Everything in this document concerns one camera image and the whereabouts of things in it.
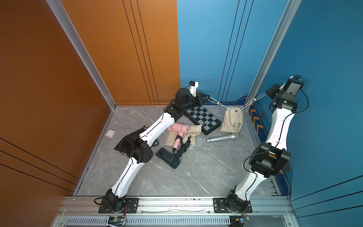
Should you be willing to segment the beige drawstring bag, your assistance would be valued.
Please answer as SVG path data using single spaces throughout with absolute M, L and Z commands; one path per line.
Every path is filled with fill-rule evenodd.
M 180 143 L 180 145 L 185 143 L 188 140 L 188 137 L 190 137 L 191 138 L 190 148 L 192 148 L 194 146 L 195 142 L 196 142 L 195 137 L 200 135 L 200 134 L 201 134 L 201 125 L 190 125 L 189 132 L 182 136 L 182 142 Z M 168 134 L 164 144 L 166 146 L 173 146 L 176 136 L 177 136 L 176 132 L 170 132 L 169 131 L 169 134 Z
M 221 132 L 230 132 L 230 133 L 239 133 L 242 125 L 243 125 L 243 113 L 242 110 L 249 107 L 251 104 L 256 102 L 257 100 L 261 99 L 262 97 L 266 96 L 266 93 L 263 93 L 257 97 L 255 97 L 253 100 L 247 102 L 241 107 L 227 107 L 224 104 L 220 103 L 213 97 L 210 97 L 208 101 L 210 101 L 213 104 L 216 104 L 218 106 L 224 107 L 226 109 L 224 120 L 221 124 Z

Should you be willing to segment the dark green hair dryer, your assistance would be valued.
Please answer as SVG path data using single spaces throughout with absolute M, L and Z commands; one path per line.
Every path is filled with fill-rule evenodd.
M 171 168 L 176 169 L 180 164 L 180 157 L 187 151 L 191 144 L 191 138 L 188 137 L 188 140 L 183 143 L 180 149 L 176 153 L 172 153 L 167 151 L 165 148 L 161 148 L 157 153 L 156 156 L 163 160 L 167 165 Z

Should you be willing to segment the black cloth bag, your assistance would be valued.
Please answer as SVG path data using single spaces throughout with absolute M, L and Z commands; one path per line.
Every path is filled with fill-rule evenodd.
M 141 139 L 138 136 L 129 134 L 115 146 L 114 150 L 132 156 L 136 152 L 140 141 Z

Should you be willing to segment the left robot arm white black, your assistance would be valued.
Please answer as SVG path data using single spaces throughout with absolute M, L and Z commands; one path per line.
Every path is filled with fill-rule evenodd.
M 99 206 L 99 213 L 126 212 L 125 197 L 139 170 L 152 159 L 154 153 L 151 147 L 154 142 L 168 127 L 176 123 L 186 110 L 203 106 L 209 98 L 209 95 L 199 93 L 193 87 L 180 88 L 155 123 L 125 136 L 116 145 L 114 149 L 126 155 L 129 161 L 117 182 L 101 197 L 102 201 L 94 201 Z

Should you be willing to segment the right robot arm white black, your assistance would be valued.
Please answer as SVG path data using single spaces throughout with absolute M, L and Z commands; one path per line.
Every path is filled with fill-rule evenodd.
M 245 160 L 249 167 L 244 168 L 248 175 L 229 192 L 226 206 L 230 212 L 243 212 L 250 205 L 250 197 L 256 188 L 270 176 L 275 176 L 287 164 L 291 153 L 287 152 L 286 139 L 289 125 L 297 112 L 295 102 L 303 84 L 285 83 L 267 91 L 273 101 L 272 124 L 264 143 L 261 143 Z

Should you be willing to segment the pink hair dryer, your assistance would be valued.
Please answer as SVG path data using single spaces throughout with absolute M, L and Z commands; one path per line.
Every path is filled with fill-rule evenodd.
M 176 132 L 177 136 L 173 145 L 173 152 L 175 152 L 182 142 L 182 136 L 189 132 L 190 126 L 186 124 L 174 123 L 172 126 L 168 127 L 167 130 L 170 132 Z

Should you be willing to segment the black white chessboard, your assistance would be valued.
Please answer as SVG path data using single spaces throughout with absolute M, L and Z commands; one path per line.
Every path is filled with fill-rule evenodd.
M 204 107 L 195 107 L 185 111 L 184 115 L 195 125 L 201 125 L 201 131 L 209 135 L 222 124 L 209 110 Z

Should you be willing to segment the silver cylinder flashlight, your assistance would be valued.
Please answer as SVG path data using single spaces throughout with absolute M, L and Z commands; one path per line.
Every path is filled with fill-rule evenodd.
M 239 138 L 240 138 L 239 133 L 232 133 L 232 134 L 229 134 L 229 135 L 223 135 L 223 136 L 208 138 L 206 140 L 206 142 L 212 143 L 212 142 L 219 142 L 219 141 L 236 140 L 236 139 L 239 139 Z

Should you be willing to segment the white earbuds case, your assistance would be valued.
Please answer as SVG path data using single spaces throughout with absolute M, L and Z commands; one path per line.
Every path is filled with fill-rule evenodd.
M 108 130 L 107 133 L 105 134 L 106 137 L 108 138 L 113 138 L 116 134 L 115 130 Z

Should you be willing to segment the green circuit board right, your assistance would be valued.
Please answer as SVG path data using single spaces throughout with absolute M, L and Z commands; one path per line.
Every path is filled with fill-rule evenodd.
M 240 223 L 242 226 L 250 220 L 250 217 L 249 216 L 246 216 L 246 217 L 239 217 L 235 220 L 235 222 L 237 223 Z

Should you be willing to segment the green circuit board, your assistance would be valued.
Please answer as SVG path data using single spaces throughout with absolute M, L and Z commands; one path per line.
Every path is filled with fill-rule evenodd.
M 242 226 L 250 220 L 250 217 L 249 216 L 246 216 L 246 217 L 239 217 L 235 220 L 235 222 L 237 223 L 240 223 Z
M 107 222 L 109 227 L 123 227 L 125 224 L 126 218 L 124 216 L 111 216 Z

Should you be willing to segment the beige drawstring bag under pink dryer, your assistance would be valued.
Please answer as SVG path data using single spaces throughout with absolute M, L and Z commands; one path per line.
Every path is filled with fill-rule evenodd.
M 188 137 L 190 137 L 191 138 L 190 148 L 192 148 L 194 146 L 195 142 L 196 142 L 195 137 L 200 135 L 200 134 L 201 134 L 201 125 L 190 125 L 189 132 L 182 136 L 182 142 L 180 143 L 180 145 L 185 143 L 188 140 Z M 169 131 L 169 134 L 168 134 L 164 144 L 166 146 L 173 146 L 176 136 L 177 136 L 176 132 L 170 132 Z

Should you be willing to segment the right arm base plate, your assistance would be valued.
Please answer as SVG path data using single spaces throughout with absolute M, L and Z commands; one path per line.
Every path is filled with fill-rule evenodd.
M 213 198 L 214 213 L 252 213 L 250 202 L 239 198 L 227 201 L 227 198 Z

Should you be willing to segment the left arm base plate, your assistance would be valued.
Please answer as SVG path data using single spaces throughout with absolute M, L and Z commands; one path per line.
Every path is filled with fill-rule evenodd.
M 139 198 L 118 199 L 115 205 L 111 206 L 106 198 L 103 198 L 99 205 L 98 213 L 101 214 L 134 214 L 137 212 Z

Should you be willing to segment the aluminium front rail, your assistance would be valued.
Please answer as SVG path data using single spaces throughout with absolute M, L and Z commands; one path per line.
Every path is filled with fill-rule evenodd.
M 252 196 L 244 211 L 226 207 L 226 198 L 219 196 L 128 196 L 126 215 L 294 215 L 289 199 L 285 196 Z M 65 197 L 58 216 L 106 216 L 116 212 L 100 204 L 95 196 Z

